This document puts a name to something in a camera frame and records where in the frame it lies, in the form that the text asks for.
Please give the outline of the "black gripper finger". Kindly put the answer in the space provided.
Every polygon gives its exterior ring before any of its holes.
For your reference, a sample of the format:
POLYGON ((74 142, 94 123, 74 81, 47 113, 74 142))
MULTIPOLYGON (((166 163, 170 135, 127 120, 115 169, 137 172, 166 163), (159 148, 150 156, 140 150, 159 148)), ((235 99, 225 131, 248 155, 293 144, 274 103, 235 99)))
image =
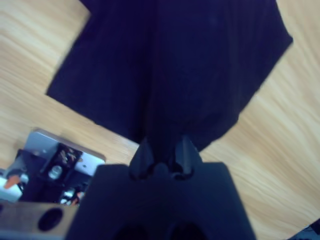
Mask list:
POLYGON ((174 158, 171 163, 171 175, 175 180, 188 180, 198 165, 202 164, 202 158, 190 138, 183 135, 176 144, 174 158))
POLYGON ((147 138, 137 148, 129 164, 129 175, 133 180, 145 180, 152 174, 154 155, 147 138))

